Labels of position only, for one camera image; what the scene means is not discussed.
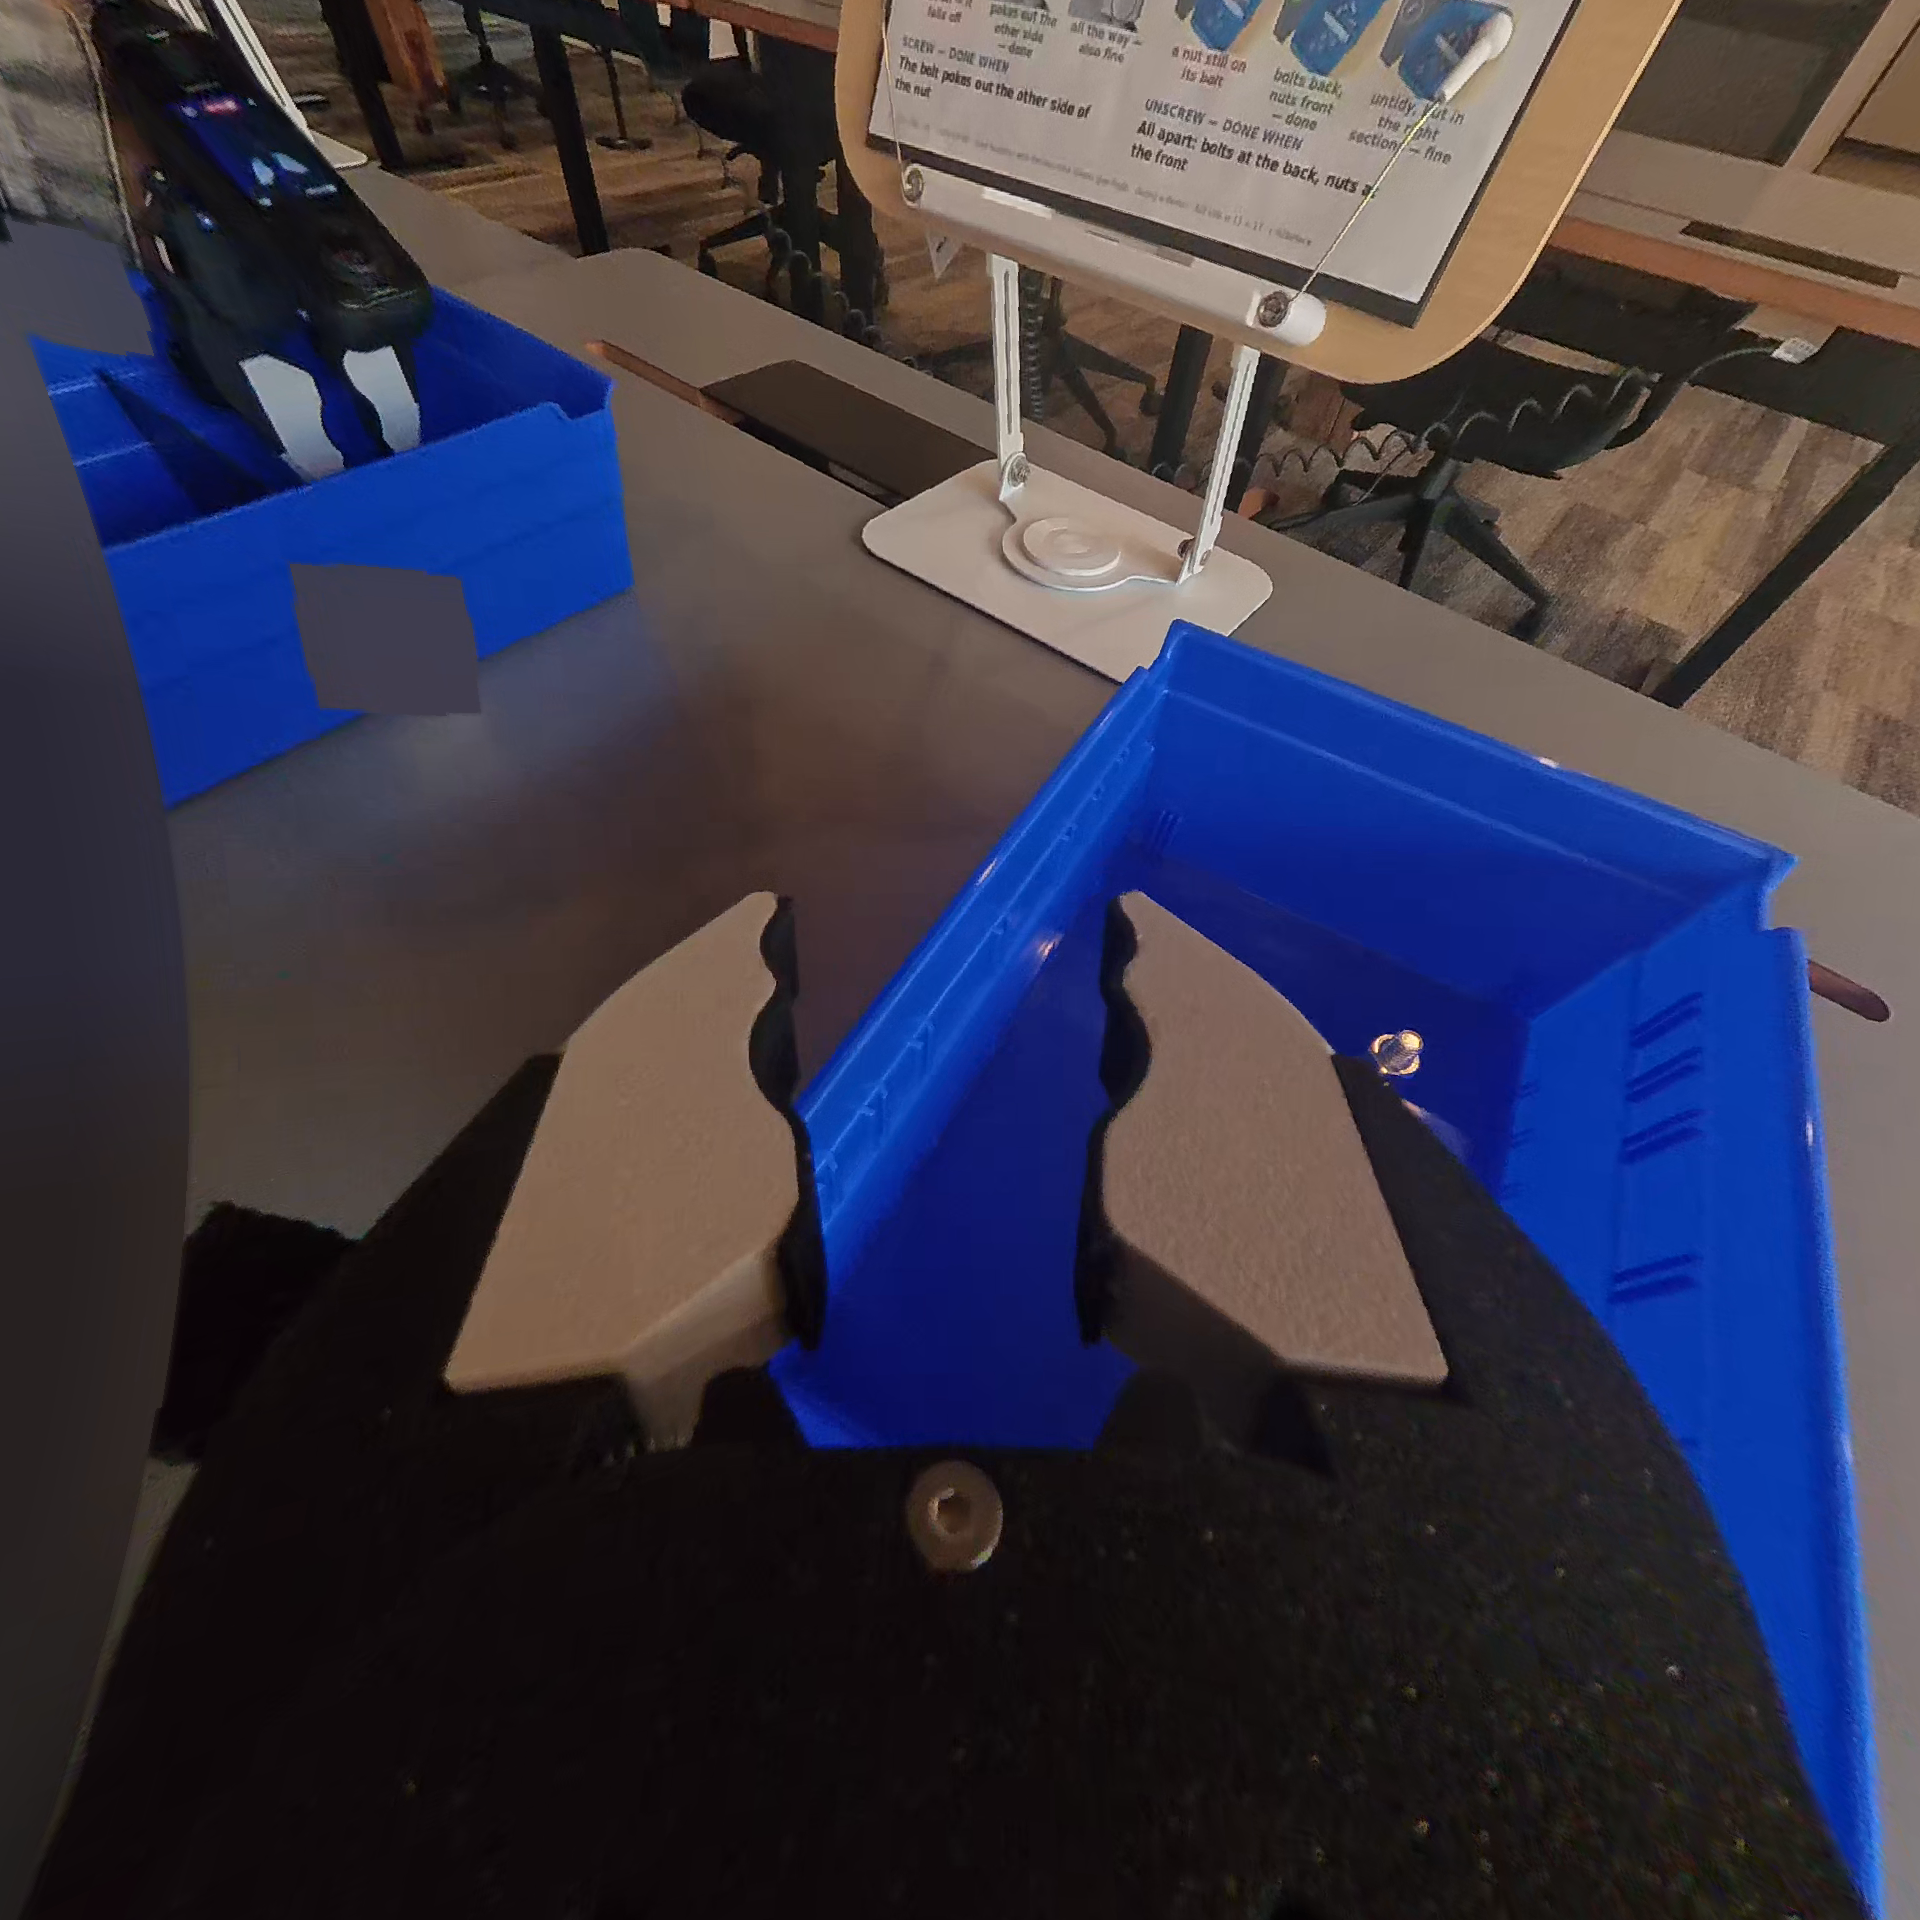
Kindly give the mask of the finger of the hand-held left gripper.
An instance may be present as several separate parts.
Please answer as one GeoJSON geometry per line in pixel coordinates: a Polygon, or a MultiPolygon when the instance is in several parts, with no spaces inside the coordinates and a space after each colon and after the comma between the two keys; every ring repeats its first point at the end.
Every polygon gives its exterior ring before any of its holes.
{"type": "Polygon", "coordinates": [[[254,353],[241,361],[241,377],[256,402],[265,432],[281,461],[307,483],[320,483],[348,469],[332,442],[320,384],[300,364],[254,353]]]}
{"type": "Polygon", "coordinates": [[[422,445],[422,400],[409,346],[343,353],[343,382],[369,432],[386,453],[422,445]]]}

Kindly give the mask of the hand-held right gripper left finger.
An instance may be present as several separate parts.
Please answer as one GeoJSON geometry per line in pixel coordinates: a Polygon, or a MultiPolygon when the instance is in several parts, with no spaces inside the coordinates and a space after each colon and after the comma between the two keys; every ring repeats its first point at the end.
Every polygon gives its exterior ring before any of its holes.
{"type": "Polygon", "coordinates": [[[463,1397],[619,1385],[651,1450],[708,1385],[826,1333],[798,1108],[794,902],[748,894],[567,1041],[444,1364],[463,1397]]]}

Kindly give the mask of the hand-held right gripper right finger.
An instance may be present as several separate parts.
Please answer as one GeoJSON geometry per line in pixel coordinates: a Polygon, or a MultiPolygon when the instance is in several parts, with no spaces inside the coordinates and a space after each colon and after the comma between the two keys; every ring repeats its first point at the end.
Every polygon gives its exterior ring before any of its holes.
{"type": "Polygon", "coordinates": [[[1148,894],[1110,902],[1097,990],[1081,1339],[1198,1390],[1441,1387],[1442,1342],[1312,1021],[1148,894]]]}

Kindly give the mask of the blue divided parts bin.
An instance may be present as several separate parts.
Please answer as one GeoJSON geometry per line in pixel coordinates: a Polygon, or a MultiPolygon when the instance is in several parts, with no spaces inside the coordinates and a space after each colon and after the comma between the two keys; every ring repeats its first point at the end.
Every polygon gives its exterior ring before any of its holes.
{"type": "Polygon", "coordinates": [[[155,293],[135,288],[151,354],[33,349],[103,541],[167,806],[366,714],[457,714],[478,662],[633,585],[610,382],[587,364],[438,291],[416,349],[424,444],[377,454],[332,398],[352,461],[307,483],[188,389],[155,293]],[[388,620],[388,662],[369,636],[315,678],[312,570],[377,570],[433,633],[451,589],[401,576],[460,585],[466,662],[388,620]]]}

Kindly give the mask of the blue plastic bin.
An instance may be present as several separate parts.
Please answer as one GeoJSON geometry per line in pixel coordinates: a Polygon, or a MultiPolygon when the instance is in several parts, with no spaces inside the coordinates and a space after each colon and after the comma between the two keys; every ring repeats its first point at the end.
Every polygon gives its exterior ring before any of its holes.
{"type": "Polygon", "coordinates": [[[1791,854],[1177,626],[800,1094],[833,1274],[775,1378],[828,1450],[1088,1443],[1072,1315],[1099,933],[1140,891],[1406,1097],[1609,1333],[1755,1606],[1872,1909],[1881,1811],[1791,854]]]}

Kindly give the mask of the black office chair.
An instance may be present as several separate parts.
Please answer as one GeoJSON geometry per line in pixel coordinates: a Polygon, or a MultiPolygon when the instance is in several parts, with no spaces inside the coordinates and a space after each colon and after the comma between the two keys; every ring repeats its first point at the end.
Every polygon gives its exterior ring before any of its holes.
{"type": "Polygon", "coordinates": [[[1537,643],[1553,592],[1500,538],[1500,512],[1464,489],[1468,469],[1555,483],[1646,437],[1687,384],[1690,372],[1585,371],[1480,341],[1408,379],[1342,389],[1358,405],[1358,430],[1398,435],[1425,454],[1418,472],[1340,472],[1312,512],[1263,521],[1286,536],[1398,525],[1401,589],[1418,582],[1430,544],[1448,539],[1527,598],[1516,636],[1537,643]]]}

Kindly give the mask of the wooden desk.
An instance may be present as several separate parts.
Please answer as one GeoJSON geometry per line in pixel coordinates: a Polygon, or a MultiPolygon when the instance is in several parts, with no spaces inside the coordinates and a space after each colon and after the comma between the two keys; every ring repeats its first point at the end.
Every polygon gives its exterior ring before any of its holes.
{"type": "Polygon", "coordinates": [[[1801,376],[1856,406],[1798,406],[1879,453],[1812,517],[1649,697],[1690,704],[1916,473],[1916,158],[1846,138],[1811,168],[1771,168],[1611,136],[1551,248],[1750,304],[1812,341],[1801,376]]]}

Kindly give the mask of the wooden instruction board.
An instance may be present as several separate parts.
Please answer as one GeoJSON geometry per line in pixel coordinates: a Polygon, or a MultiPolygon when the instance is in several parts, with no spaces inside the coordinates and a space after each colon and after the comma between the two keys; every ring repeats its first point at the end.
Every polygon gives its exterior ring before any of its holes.
{"type": "Polygon", "coordinates": [[[902,51],[898,12],[887,4],[844,4],[834,120],[856,182],[875,211],[910,218],[930,240],[1064,274],[1316,376],[1380,384],[1426,372],[1481,337],[1545,252],[1617,261],[1620,233],[1585,206],[1586,179],[1675,12],[1655,2],[1575,4],[1420,317],[1399,325],[1350,297],[1312,293],[1326,308],[1312,339],[1280,317],[1299,296],[1274,269],[1207,261],[1184,230],[1140,238],[1120,230],[1112,213],[1052,208],[1018,162],[994,168],[1000,182],[969,182],[946,161],[907,161],[897,133],[878,144],[873,107],[891,86],[902,51]]]}

